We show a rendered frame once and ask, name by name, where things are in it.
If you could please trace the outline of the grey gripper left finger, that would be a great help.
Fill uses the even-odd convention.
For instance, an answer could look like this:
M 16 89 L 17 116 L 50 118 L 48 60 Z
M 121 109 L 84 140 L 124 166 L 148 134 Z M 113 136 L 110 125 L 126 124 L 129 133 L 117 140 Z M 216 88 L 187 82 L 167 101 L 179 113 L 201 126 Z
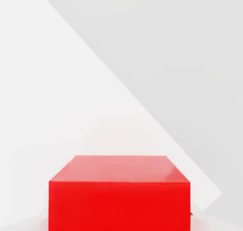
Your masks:
M 41 213 L 5 227 L 5 231 L 48 231 L 47 214 Z

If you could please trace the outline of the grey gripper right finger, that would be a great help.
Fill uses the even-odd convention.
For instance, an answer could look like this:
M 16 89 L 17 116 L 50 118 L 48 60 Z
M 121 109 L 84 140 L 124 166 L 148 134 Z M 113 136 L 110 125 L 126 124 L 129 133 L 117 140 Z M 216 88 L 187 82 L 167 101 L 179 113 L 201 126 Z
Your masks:
M 192 206 L 191 231 L 236 231 L 236 225 L 207 215 L 198 206 Z

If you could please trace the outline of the small red cube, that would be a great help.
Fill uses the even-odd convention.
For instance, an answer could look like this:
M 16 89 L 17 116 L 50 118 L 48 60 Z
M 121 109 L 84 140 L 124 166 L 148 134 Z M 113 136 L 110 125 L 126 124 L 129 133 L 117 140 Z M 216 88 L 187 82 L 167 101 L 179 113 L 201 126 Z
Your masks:
M 78 155 L 49 181 L 48 231 L 191 231 L 190 181 L 165 156 Z

